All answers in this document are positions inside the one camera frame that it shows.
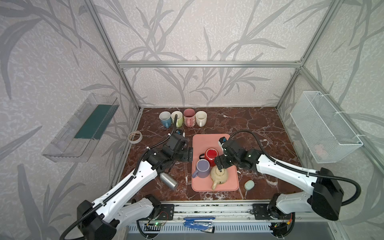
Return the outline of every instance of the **blue clamp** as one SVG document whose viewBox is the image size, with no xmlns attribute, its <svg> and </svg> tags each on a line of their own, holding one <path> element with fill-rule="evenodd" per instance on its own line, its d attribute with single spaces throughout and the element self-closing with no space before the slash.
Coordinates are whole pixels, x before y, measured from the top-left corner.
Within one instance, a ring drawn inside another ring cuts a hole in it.
<svg viewBox="0 0 384 240">
<path fill-rule="evenodd" d="M 192 229 L 200 230 L 202 232 L 214 233 L 215 227 L 212 222 L 195 222 L 195 220 L 213 220 L 215 217 L 185 217 L 184 226 Z"/>
</svg>

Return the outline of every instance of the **roll of tape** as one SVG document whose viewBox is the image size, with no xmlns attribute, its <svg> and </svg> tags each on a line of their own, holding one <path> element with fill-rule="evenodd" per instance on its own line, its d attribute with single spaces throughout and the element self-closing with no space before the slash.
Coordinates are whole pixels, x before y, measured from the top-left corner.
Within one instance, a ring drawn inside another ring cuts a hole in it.
<svg viewBox="0 0 384 240">
<path fill-rule="evenodd" d="M 139 134 L 139 139 L 138 140 L 133 140 L 135 138 L 135 135 L 136 134 Z M 141 140 L 143 139 L 143 134 L 141 134 L 141 132 L 139 131 L 134 131 L 134 132 L 131 132 L 128 136 L 128 141 L 132 144 L 136 144 L 136 143 L 139 143 Z"/>
</svg>

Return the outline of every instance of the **pink tray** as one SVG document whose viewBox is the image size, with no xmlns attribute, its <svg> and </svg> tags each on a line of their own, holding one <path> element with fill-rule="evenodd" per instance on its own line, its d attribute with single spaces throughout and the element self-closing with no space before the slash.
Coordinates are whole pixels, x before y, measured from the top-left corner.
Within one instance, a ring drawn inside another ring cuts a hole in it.
<svg viewBox="0 0 384 240">
<path fill-rule="evenodd" d="M 228 134 L 196 134 L 192 138 L 193 160 L 192 173 L 196 170 L 196 163 L 199 160 L 199 155 L 205 153 L 208 148 L 214 148 L 219 155 L 223 154 L 218 140 L 221 137 L 230 137 Z M 192 189 L 196 192 L 217 192 L 217 191 L 236 191 L 239 188 L 239 179 L 237 177 L 236 166 L 227 168 L 228 180 L 224 184 L 218 184 L 215 190 L 212 190 L 213 181 L 210 176 L 206 178 L 192 178 Z"/>
</svg>

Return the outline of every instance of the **red mug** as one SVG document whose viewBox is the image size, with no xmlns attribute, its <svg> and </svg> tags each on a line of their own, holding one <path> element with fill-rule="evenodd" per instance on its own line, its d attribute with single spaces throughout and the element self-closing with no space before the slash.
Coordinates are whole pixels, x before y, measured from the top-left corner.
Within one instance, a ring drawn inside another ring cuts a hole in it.
<svg viewBox="0 0 384 240">
<path fill-rule="evenodd" d="M 218 151 L 214 148 L 209 148 L 205 153 L 199 156 L 199 159 L 206 159 L 211 167 L 215 166 L 215 157 L 218 156 Z"/>
</svg>

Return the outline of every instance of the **green mug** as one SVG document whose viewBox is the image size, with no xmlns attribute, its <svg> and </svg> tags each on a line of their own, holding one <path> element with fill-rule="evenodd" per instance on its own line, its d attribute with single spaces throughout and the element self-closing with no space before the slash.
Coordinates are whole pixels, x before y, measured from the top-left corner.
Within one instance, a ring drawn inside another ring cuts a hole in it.
<svg viewBox="0 0 384 240">
<path fill-rule="evenodd" d="M 175 122 L 175 115 L 177 114 L 176 127 L 181 127 L 183 125 L 183 113 L 180 111 L 174 111 L 170 117 L 172 118 L 172 123 Z"/>
</svg>

